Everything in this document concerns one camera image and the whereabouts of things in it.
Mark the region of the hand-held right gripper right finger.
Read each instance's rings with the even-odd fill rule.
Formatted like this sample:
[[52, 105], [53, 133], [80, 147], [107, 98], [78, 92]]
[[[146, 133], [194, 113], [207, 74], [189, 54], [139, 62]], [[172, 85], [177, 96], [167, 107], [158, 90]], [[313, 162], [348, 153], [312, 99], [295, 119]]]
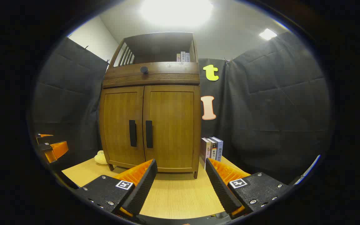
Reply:
[[205, 169], [231, 219], [265, 208], [292, 188], [263, 172], [248, 174], [211, 158], [206, 159]]

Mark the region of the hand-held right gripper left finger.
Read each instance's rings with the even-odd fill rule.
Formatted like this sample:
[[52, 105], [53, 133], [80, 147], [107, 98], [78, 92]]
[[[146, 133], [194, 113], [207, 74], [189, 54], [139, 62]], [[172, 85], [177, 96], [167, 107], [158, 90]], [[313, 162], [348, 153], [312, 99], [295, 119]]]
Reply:
[[101, 175], [74, 193], [104, 211], [133, 218], [140, 214], [157, 172], [156, 160], [151, 159], [115, 177]]

